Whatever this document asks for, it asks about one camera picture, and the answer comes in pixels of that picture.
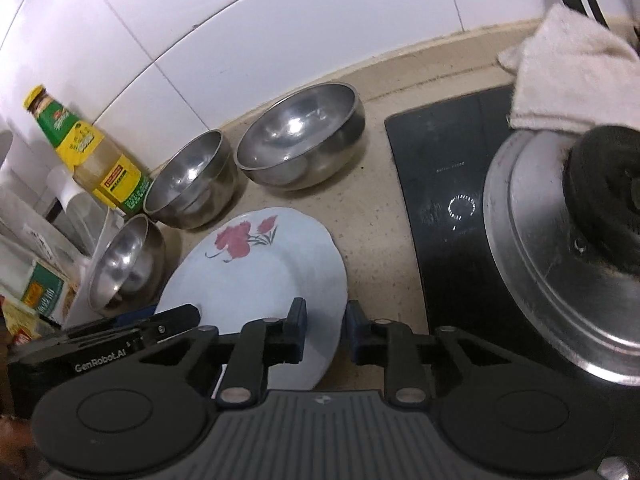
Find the towel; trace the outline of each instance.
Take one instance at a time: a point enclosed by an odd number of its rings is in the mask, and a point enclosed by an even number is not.
[[[638,54],[587,16],[554,5],[535,34],[501,52],[498,62],[516,74],[512,128],[640,130]]]

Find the pot lid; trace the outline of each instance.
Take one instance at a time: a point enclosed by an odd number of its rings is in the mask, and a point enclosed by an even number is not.
[[[484,183],[489,246],[523,314],[565,358],[640,385],[640,278],[606,260],[565,203],[562,175],[578,138],[521,130],[504,142]]]

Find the white plate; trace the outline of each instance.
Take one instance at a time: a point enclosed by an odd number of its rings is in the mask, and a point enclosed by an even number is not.
[[[334,357],[347,303],[342,257],[317,220],[284,207],[230,220],[188,254],[156,312],[191,303],[201,325],[226,334],[254,319],[285,317],[296,297],[306,301],[305,354],[297,365],[271,367],[268,386],[310,390]]]

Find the red flower pattern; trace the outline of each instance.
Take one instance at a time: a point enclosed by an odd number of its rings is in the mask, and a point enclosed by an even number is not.
[[[251,246],[273,244],[273,239],[275,238],[278,228],[275,224],[277,217],[277,215],[270,216],[260,222],[256,229],[257,234],[255,235],[250,234],[251,223],[246,220],[237,225],[226,227],[216,237],[215,246],[219,252],[213,256],[209,256],[207,253],[204,255],[207,258],[215,258],[226,250],[231,259],[223,261],[229,263],[236,258],[244,258],[247,256],[251,251]]]
[[[260,225],[258,225],[258,229],[257,231],[263,235],[268,233],[269,231],[271,231],[273,229],[273,226],[276,223],[276,218],[278,216],[274,215],[274,216],[270,216],[269,218],[265,218],[262,222],[260,222]]]

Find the beige countertop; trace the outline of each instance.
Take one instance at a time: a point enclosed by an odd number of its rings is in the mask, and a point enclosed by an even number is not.
[[[215,224],[198,232],[167,229],[170,245],[172,240],[180,246],[175,258],[182,259],[211,230],[239,214],[270,206],[292,207],[329,230],[346,266],[349,298],[358,299],[371,319],[400,320],[414,332],[426,333],[420,275],[385,118],[511,82],[512,76],[496,65],[495,57],[531,34],[536,25],[516,23],[457,34],[323,77],[347,81],[360,93],[366,112],[363,153],[308,190],[276,193],[244,178],[242,193]],[[222,128],[232,145],[259,112],[254,110]],[[318,387],[382,388],[383,373],[376,367],[356,367],[339,349]]]

